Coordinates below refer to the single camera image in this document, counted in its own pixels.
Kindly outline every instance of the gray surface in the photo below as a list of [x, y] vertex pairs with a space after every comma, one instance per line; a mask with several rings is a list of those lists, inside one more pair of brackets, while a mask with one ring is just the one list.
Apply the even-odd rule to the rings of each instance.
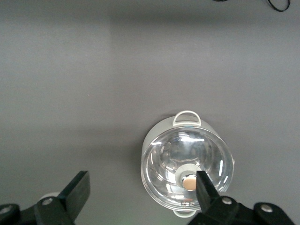
[[185, 225], [150, 198], [139, 168], [149, 129], [190, 109], [231, 148], [228, 194], [299, 224], [299, 8], [2, 0], [0, 203], [25, 209], [89, 170], [78, 225]]

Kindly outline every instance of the white pot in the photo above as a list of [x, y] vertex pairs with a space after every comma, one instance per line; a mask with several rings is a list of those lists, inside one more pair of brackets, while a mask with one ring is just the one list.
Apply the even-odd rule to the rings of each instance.
[[234, 160], [216, 131], [193, 111], [156, 124], [142, 146], [142, 181], [150, 196], [183, 218], [200, 210], [195, 175], [205, 170], [218, 191], [226, 191]]

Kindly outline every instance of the pot handle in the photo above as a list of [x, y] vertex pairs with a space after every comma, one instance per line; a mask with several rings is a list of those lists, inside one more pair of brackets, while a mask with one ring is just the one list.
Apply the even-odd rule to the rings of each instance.
[[[196, 116], [196, 118], [198, 119], [198, 121], [181, 121], [181, 122], [176, 122], [177, 118], [184, 114], [184, 113], [190, 113], [190, 114], [193, 114]], [[190, 110], [185, 110], [185, 111], [181, 111], [179, 113], [176, 114], [174, 120], [173, 120], [173, 127], [174, 126], [178, 126], [178, 125], [186, 125], [186, 124], [194, 124], [194, 125], [198, 125], [198, 126], [201, 126], [201, 119], [200, 117], [198, 116], [197, 113], [193, 112], [193, 111], [190, 111]]]
[[180, 218], [189, 218], [189, 217], [192, 217], [196, 212], [197, 210], [195, 211], [191, 211], [190, 213], [187, 213], [187, 214], [183, 214], [183, 213], [180, 213], [179, 211], [175, 211], [173, 210], [174, 214]]

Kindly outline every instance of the silver bolt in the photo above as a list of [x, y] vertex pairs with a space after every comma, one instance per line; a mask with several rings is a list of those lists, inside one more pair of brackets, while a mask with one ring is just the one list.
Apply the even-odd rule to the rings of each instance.
[[227, 197], [222, 198], [222, 202], [226, 205], [231, 205], [233, 203], [231, 199]]
[[0, 215], [9, 212], [11, 210], [11, 208], [12, 208], [12, 206], [10, 205], [8, 207], [5, 207], [5, 208], [1, 209], [0, 210]]
[[273, 209], [270, 206], [266, 205], [266, 204], [261, 205], [261, 209], [265, 212], [272, 212], [273, 211]]
[[53, 201], [52, 198], [47, 198], [47, 199], [43, 200], [42, 205], [49, 205], [52, 201]]

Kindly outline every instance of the black cable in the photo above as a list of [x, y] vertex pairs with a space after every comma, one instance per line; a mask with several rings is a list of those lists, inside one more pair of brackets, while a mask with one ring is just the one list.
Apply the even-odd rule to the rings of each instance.
[[268, 2], [272, 6], [272, 8], [275, 9], [276, 11], [278, 11], [278, 12], [284, 12], [284, 11], [286, 11], [289, 8], [290, 4], [291, 4], [291, 0], [287, 0], [287, 6], [286, 6], [286, 8], [285, 9], [279, 9], [279, 8], [277, 8], [276, 6], [274, 6], [272, 4], [271, 0], [268, 0]]

